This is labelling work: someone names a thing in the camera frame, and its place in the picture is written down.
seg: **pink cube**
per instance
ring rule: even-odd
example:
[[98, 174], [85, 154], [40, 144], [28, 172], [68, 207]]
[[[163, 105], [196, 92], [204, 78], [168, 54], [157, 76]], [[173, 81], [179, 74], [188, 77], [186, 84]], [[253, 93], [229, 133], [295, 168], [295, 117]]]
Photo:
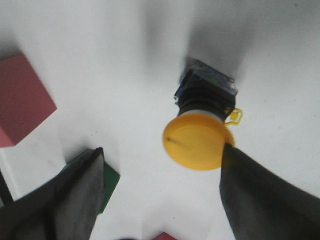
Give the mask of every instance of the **pink cube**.
[[163, 232], [159, 236], [157, 236], [154, 240], [177, 240], [170, 236], [169, 234]]
[[0, 147], [19, 143], [56, 109], [23, 54], [0, 61]]

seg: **yellow button cap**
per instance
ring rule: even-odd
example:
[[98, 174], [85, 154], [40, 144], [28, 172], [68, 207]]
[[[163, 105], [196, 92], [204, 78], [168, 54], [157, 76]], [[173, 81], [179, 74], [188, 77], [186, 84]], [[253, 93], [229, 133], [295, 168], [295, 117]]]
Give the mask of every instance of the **yellow button cap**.
[[235, 144], [231, 132], [219, 119], [202, 113], [180, 115], [163, 132], [167, 153], [181, 165], [195, 170], [221, 167], [225, 143]]

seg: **pink block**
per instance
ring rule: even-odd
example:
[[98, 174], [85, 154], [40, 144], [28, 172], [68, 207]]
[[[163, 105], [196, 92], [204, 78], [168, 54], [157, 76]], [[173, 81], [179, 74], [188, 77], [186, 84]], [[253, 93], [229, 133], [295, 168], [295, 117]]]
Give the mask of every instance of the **pink block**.
[[0, 147], [19, 143], [56, 109], [23, 54], [0, 61]]
[[177, 240], [170, 236], [169, 234], [163, 232], [159, 236], [157, 236], [154, 240]]

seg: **white surface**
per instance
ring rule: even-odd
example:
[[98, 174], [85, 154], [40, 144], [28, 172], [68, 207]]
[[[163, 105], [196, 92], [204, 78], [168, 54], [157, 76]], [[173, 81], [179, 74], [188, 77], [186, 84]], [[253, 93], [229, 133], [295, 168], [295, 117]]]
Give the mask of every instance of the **white surface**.
[[121, 179], [92, 240], [234, 239], [220, 171], [185, 169], [162, 147], [188, 54], [235, 78], [237, 146], [320, 197], [318, 1], [2, 0], [0, 57], [19, 49], [58, 110], [0, 150], [1, 170], [18, 198], [103, 147]]

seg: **green block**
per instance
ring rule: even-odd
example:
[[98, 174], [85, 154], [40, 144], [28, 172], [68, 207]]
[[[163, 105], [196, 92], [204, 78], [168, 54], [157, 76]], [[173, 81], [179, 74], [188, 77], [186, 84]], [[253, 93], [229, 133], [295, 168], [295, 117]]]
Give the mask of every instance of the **green block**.
[[99, 214], [102, 214], [106, 208], [107, 203], [109, 202], [112, 193], [114, 192], [119, 180], [120, 174], [117, 173], [112, 167], [110, 167], [106, 162], [103, 166], [103, 175], [104, 175], [104, 196], [101, 204]]

